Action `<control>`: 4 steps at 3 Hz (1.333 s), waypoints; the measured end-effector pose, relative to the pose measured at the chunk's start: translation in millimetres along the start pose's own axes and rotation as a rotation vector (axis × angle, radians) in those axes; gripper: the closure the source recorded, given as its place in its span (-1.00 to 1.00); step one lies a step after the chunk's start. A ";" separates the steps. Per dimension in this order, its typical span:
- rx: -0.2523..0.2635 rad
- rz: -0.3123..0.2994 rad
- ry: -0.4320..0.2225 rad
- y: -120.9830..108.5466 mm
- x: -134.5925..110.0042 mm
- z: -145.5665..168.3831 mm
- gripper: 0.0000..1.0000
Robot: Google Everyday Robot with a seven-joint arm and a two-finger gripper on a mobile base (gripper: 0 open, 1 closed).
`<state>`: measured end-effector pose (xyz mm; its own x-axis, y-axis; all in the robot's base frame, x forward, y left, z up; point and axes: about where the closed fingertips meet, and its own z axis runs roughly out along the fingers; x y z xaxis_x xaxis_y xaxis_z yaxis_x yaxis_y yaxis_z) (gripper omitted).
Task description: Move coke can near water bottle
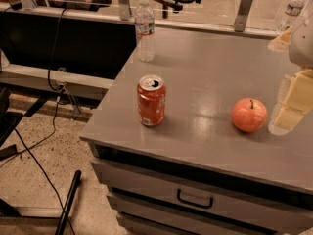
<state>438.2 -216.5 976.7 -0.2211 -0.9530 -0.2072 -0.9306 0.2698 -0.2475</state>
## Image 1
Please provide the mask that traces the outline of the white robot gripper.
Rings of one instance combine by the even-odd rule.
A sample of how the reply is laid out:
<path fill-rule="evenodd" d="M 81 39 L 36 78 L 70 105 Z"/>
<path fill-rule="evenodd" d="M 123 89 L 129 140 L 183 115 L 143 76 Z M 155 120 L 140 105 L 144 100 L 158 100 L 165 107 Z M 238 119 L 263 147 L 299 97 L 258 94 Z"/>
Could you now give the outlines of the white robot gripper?
<path fill-rule="evenodd" d="M 274 52 L 285 52 L 289 49 L 292 63 L 313 68 L 313 8 L 307 7 L 293 28 L 288 28 L 273 39 L 268 49 Z M 294 75 L 286 74 L 278 90 L 277 103 L 273 108 L 268 130 L 274 135 L 286 135 L 312 109 L 313 70 L 301 69 Z"/>

